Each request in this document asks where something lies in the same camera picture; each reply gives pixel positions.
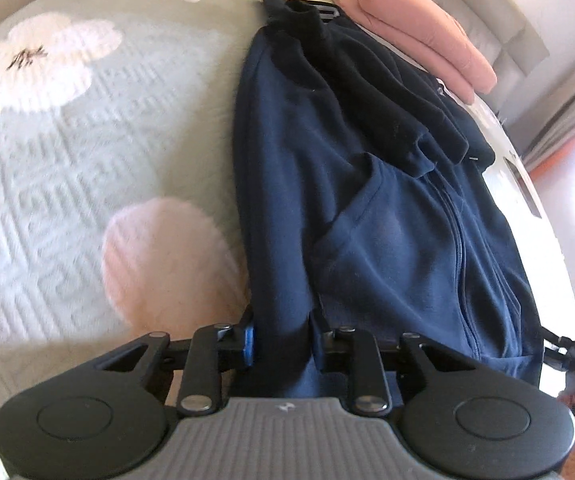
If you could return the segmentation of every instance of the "gray ribbed panel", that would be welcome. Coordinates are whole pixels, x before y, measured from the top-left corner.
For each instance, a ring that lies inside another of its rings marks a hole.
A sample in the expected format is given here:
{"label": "gray ribbed panel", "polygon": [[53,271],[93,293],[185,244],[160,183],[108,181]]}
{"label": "gray ribbed panel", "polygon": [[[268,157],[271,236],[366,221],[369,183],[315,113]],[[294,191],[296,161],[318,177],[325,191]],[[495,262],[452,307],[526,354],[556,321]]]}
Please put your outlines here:
{"label": "gray ribbed panel", "polygon": [[[121,480],[439,480],[387,423],[338,399],[231,399],[189,418],[165,448]],[[561,480],[549,475],[542,480]]]}

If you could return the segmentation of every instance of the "navy blue jacket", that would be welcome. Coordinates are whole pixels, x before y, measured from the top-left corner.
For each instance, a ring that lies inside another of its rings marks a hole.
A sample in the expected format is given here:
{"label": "navy blue jacket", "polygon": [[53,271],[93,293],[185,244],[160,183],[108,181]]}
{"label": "navy blue jacket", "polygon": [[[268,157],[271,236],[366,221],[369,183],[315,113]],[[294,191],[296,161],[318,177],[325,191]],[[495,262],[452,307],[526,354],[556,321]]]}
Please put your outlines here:
{"label": "navy blue jacket", "polygon": [[234,124],[257,336],[235,393],[343,394],[311,362],[319,305],[332,326],[420,332],[538,383],[538,314],[473,119],[342,10],[264,5]]}

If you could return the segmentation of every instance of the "bed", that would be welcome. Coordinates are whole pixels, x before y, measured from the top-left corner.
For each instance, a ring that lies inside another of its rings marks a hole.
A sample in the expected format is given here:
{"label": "bed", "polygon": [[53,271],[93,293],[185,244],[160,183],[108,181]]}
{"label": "bed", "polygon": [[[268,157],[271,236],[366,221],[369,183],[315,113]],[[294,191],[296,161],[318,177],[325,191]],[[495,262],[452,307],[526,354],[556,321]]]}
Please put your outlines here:
{"label": "bed", "polygon": [[[453,1],[478,16],[477,0]],[[229,134],[263,24],[260,0],[37,0],[0,24],[0,405],[136,334],[186,338],[241,314]],[[525,75],[512,56],[547,51],[526,20],[516,34],[512,48],[494,36],[490,60]],[[501,88],[517,76],[501,70]],[[496,117],[503,96],[488,103],[467,107],[497,153],[485,178],[543,324],[575,337],[563,257]],[[562,378],[544,373],[542,387],[556,394]]]}

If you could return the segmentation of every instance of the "floral bedspread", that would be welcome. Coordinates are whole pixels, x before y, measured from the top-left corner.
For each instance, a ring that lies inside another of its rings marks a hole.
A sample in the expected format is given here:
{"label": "floral bedspread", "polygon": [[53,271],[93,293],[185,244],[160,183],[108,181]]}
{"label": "floral bedspread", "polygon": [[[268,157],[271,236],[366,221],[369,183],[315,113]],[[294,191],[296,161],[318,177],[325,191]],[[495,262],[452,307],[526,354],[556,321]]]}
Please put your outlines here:
{"label": "floral bedspread", "polygon": [[262,25],[260,0],[37,0],[0,24],[0,405],[239,317],[230,131]]}

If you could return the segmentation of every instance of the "silver screw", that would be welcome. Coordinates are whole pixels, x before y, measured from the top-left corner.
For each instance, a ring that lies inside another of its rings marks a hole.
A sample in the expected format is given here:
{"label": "silver screw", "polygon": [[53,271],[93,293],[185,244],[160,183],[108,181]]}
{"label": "silver screw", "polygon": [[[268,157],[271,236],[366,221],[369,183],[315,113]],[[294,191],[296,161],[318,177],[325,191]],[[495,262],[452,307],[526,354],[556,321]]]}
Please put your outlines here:
{"label": "silver screw", "polygon": [[387,402],[381,399],[381,397],[364,395],[357,398],[354,406],[359,412],[379,413],[387,408]]}
{"label": "silver screw", "polygon": [[181,400],[181,408],[188,412],[200,413],[212,407],[212,399],[205,395],[188,395]]}

